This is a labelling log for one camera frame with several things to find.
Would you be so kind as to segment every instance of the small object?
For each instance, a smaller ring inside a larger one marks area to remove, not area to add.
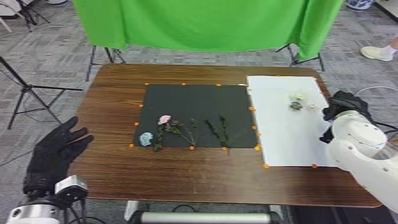
[[[310,110],[317,110],[317,109],[318,109],[317,105],[315,105],[315,104],[310,104],[310,105],[308,105],[308,109],[310,109]]]
[[[164,115],[159,119],[159,125],[166,124],[171,120],[171,115]]]
[[[146,132],[141,135],[141,145],[150,146],[151,145],[151,140],[153,140],[153,134],[151,134],[151,132]]]
[[[302,90],[297,90],[290,95],[290,99],[294,102],[304,101],[306,100],[306,92]]]
[[[290,108],[292,108],[295,111],[299,111],[299,110],[302,109],[302,104],[301,104],[301,102],[292,102],[292,104],[290,104]]]

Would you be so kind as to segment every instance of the flower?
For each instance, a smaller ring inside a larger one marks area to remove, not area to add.
[[[159,119],[159,125],[166,124],[171,120],[171,115],[164,115]]]

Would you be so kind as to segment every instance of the gloved hand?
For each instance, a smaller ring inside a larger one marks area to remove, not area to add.
[[[55,184],[68,175],[70,164],[95,140],[93,135],[86,136],[87,128],[71,132],[77,123],[79,118],[73,117],[36,145],[24,182],[25,194],[32,191],[54,193]]]
[[[338,91],[338,93],[329,98],[329,108],[324,109],[324,119],[333,120],[336,115],[347,110],[356,110],[363,116],[372,120],[372,115],[368,112],[368,103],[352,93]]]

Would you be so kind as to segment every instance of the white sheet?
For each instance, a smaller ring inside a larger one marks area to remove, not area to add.
[[[292,95],[304,95],[304,108],[294,111]],[[249,76],[249,95],[256,109],[265,164],[270,166],[327,166],[333,160],[318,138],[331,126],[322,109],[327,101],[313,77]]]

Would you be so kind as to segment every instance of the cable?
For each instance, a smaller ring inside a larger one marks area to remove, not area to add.
[[[82,207],[82,220],[84,224],[87,224],[86,199],[80,200],[80,207]]]
[[[390,127],[391,129],[395,129],[395,130],[398,131],[398,128],[397,128],[393,125],[384,124],[382,122],[377,122],[377,121],[375,121],[375,123],[377,123],[379,125],[382,125],[382,126]]]
[[[100,218],[96,218],[93,216],[87,216],[86,218],[96,220],[102,224],[107,224],[107,222]],[[82,219],[82,218],[73,219],[71,222],[68,222],[68,224],[73,224],[75,222],[79,222],[79,219]]]
[[[176,212],[176,210],[182,208],[182,207],[189,207],[192,209],[194,212],[199,212],[196,210],[196,208],[191,206],[191,205],[178,205],[178,207],[173,209],[173,212]]]
[[[75,208],[71,207],[70,210],[71,210],[71,214],[73,214],[73,216],[75,216],[75,220],[73,220],[73,221],[77,221],[79,224],[82,224],[82,222],[80,222],[80,219],[82,219],[82,218],[79,218],[79,213],[77,213]]]
[[[80,203],[82,203],[82,213],[86,213],[86,200],[82,200]],[[77,210],[75,210],[73,207],[70,208],[70,210],[71,210],[75,219],[71,220],[71,222],[70,222],[68,224],[73,224],[75,222],[77,222],[79,224],[87,224],[87,219],[93,219],[93,220],[96,220],[102,224],[107,224],[107,222],[105,222],[100,218],[96,218],[96,217],[93,217],[93,216],[86,216],[86,215],[84,215],[82,217],[79,217],[79,213],[77,213]]]
[[[372,87],[363,88],[363,89],[358,91],[356,96],[359,96],[359,94],[361,94],[363,91],[366,91],[366,90],[370,90],[370,89],[377,89],[377,88],[386,88],[386,89],[391,89],[391,90],[395,90],[395,91],[398,92],[398,89],[393,88],[393,87],[390,87],[390,86],[372,86]]]
[[[0,164],[0,167],[6,166],[15,160],[18,160],[25,155],[29,155],[34,152],[34,149],[27,151],[20,156],[16,156],[8,162]]]

